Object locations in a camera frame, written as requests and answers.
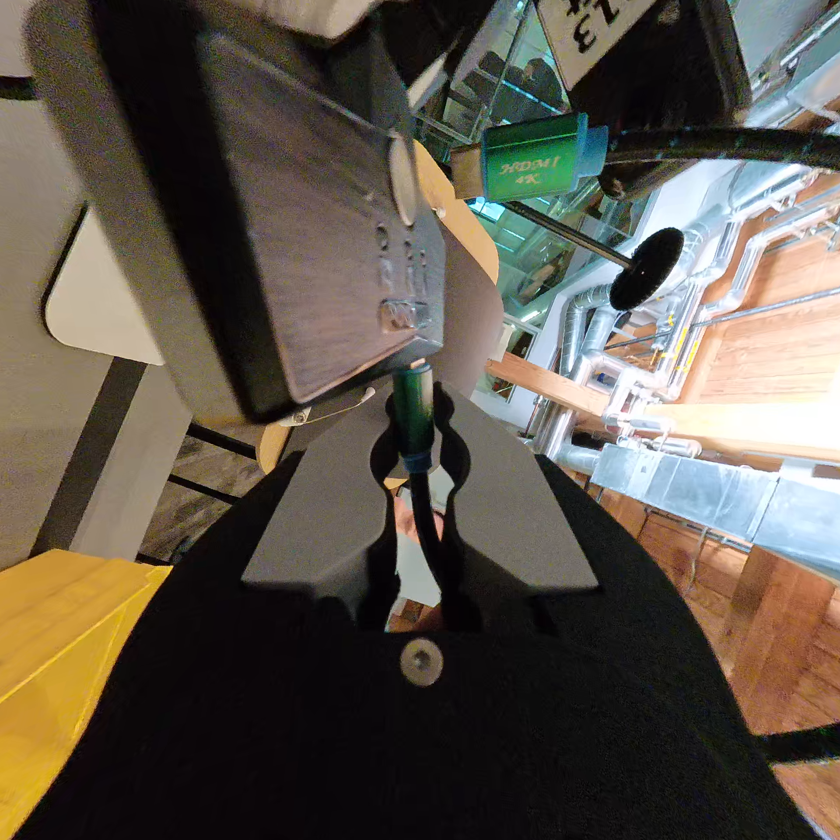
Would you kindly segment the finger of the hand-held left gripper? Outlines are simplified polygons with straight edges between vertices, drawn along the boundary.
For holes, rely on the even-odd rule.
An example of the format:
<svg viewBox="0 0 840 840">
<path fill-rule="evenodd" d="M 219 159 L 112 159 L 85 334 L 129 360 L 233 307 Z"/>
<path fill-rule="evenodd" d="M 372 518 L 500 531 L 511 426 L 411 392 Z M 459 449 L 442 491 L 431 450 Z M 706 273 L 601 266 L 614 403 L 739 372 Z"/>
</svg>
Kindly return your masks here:
<svg viewBox="0 0 840 840">
<path fill-rule="evenodd" d="M 381 1 L 251 1 L 272 24 L 318 38 L 341 38 L 382 5 Z"/>
</svg>

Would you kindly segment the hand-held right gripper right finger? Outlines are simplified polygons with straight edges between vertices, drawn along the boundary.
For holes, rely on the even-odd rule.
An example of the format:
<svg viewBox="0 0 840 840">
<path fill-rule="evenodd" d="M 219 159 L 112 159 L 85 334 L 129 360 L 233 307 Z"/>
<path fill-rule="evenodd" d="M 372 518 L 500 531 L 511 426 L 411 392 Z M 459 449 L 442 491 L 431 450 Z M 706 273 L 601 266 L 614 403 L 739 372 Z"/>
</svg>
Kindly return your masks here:
<svg viewBox="0 0 840 840">
<path fill-rule="evenodd" d="M 534 596 L 599 586 L 534 454 L 496 418 L 447 387 L 434 389 L 440 464 L 453 481 L 444 545 L 456 592 L 493 617 Z"/>
</svg>

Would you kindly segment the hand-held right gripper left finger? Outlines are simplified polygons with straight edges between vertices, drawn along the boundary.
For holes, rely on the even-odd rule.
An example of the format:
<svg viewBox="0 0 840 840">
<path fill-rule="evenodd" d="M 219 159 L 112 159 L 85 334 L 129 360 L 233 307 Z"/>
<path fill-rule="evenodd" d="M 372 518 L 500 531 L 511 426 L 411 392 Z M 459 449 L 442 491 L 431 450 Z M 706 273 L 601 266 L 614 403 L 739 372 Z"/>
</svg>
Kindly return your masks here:
<svg viewBox="0 0 840 840">
<path fill-rule="evenodd" d="M 338 599 L 352 617 L 388 617 L 399 590 L 393 498 L 397 461 L 388 394 L 348 412 L 306 449 L 242 582 Z"/>
</svg>

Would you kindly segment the black hdmi switch box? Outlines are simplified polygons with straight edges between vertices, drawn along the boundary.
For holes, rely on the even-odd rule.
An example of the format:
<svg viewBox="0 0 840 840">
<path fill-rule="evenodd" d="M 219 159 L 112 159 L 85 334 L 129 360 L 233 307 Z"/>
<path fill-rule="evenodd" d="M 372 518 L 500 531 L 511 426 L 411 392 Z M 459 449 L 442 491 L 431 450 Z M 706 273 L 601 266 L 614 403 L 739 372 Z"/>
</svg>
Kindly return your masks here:
<svg viewBox="0 0 840 840">
<path fill-rule="evenodd" d="M 195 417 L 271 422 L 443 347 L 445 244 L 379 13 L 321 45 L 232 2 L 34 2 L 24 41 Z"/>
</svg>

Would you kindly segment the yellow plastic bin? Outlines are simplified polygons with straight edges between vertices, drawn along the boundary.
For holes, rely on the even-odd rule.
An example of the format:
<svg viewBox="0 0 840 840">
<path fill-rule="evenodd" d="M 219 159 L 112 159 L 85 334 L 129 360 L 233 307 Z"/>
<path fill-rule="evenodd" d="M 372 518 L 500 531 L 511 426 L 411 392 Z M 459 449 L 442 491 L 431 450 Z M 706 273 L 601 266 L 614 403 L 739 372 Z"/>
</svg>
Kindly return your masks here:
<svg viewBox="0 0 840 840">
<path fill-rule="evenodd" d="M 52 549 L 1 573 L 1 838 L 67 762 L 134 625 L 172 571 Z"/>
</svg>

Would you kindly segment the wooden top desk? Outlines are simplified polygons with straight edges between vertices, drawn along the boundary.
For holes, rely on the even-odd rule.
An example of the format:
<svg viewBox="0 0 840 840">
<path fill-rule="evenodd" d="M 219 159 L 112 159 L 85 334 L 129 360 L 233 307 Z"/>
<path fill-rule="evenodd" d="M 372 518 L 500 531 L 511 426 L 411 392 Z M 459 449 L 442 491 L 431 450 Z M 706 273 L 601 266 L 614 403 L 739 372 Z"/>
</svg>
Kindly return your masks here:
<svg viewBox="0 0 840 840">
<path fill-rule="evenodd" d="M 608 403 L 608 395 L 511 353 L 504 353 L 501 361 L 488 360 L 485 371 L 578 414 L 601 417 Z"/>
</svg>

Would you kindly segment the black board with wooden edge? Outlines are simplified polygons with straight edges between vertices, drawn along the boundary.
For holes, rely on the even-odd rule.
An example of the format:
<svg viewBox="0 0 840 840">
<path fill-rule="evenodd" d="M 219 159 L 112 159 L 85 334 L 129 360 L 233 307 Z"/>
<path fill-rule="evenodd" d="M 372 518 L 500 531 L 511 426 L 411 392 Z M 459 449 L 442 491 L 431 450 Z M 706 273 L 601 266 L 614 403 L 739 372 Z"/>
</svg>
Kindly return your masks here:
<svg viewBox="0 0 840 840">
<path fill-rule="evenodd" d="M 503 306 L 497 288 L 497 247 L 467 204 L 455 196 L 444 171 L 432 155 L 414 142 L 419 186 L 437 215 L 446 249 L 444 348 L 431 364 L 435 380 L 471 397 L 495 352 L 501 333 Z M 364 385 L 314 407 L 299 427 L 269 425 L 257 446 L 257 462 L 269 473 L 288 452 L 304 449 L 331 425 L 363 402 Z"/>
</svg>

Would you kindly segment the black stand pole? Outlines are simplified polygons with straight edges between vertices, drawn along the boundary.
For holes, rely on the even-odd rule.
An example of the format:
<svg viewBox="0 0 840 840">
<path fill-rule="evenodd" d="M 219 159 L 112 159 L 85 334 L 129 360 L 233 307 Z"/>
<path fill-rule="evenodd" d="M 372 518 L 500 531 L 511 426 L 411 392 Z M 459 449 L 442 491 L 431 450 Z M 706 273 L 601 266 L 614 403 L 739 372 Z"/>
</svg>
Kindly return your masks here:
<svg viewBox="0 0 840 840">
<path fill-rule="evenodd" d="M 630 256 L 627 256 L 525 203 L 514 201 L 502 202 L 501 205 L 552 234 L 622 268 L 608 292 L 609 305 L 618 312 L 638 308 L 650 299 L 676 267 L 685 245 L 685 236 L 680 229 L 666 227 L 647 237 Z"/>
</svg>

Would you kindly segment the white stand base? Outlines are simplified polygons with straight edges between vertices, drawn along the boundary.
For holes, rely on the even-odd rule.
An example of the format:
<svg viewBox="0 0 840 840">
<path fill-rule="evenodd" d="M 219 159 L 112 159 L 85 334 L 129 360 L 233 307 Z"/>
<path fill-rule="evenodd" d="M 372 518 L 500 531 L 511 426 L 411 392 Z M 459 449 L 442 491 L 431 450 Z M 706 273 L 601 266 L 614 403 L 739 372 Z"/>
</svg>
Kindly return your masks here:
<svg viewBox="0 0 840 840">
<path fill-rule="evenodd" d="M 157 367 L 165 364 L 89 203 L 81 205 L 71 223 L 40 311 L 47 333 L 66 347 Z"/>
</svg>

